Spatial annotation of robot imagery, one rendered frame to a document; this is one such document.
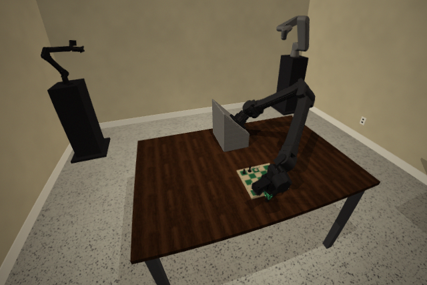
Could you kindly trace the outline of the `green and cream chessboard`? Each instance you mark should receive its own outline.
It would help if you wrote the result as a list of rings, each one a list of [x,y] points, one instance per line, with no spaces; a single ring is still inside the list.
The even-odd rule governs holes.
[[[256,168],[255,166],[251,167],[251,171],[252,172],[248,172],[249,168],[245,168],[246,169],[245,170],[246,174],[242,174],[242,172],[244,171],[244,169],[242,169],[242,170],[236,170],[236,172],[238,173],[238,175],[239,175],[241,181],[243,182],[246,190],[248,191],[248,194],[250,195],[251,199],[256,199],[256,198],[260,198],[260,197],[265,196],[264,193],[262,193],[260,196],[257,196],[253,192],[253,190],[250,188],[250,186],[251,186],[251,183],[254,183],[254,182],[260,180],[260,178],[262,177],[262,175],[264,175],[264,174],[267,173],[269,165],[270,165],[270,163],[257,166],[258,167],[257,171],[254,171],[255,168]]]

